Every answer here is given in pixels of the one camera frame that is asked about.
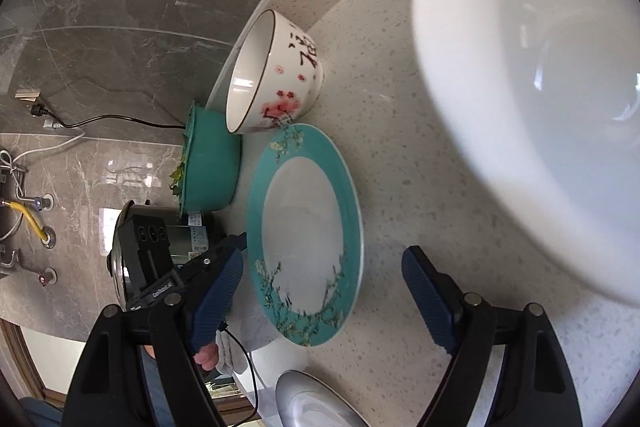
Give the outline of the person's left hand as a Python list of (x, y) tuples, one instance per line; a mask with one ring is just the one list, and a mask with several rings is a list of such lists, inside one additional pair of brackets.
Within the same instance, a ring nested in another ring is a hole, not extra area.
[(219, 361), (219, 350), (217, 343), (213, 341), (206, 346), (201, 347), (198, 353), (194, 355), (194, 362), (201, 366), (203, 371), (210, 372), (216, 369)]

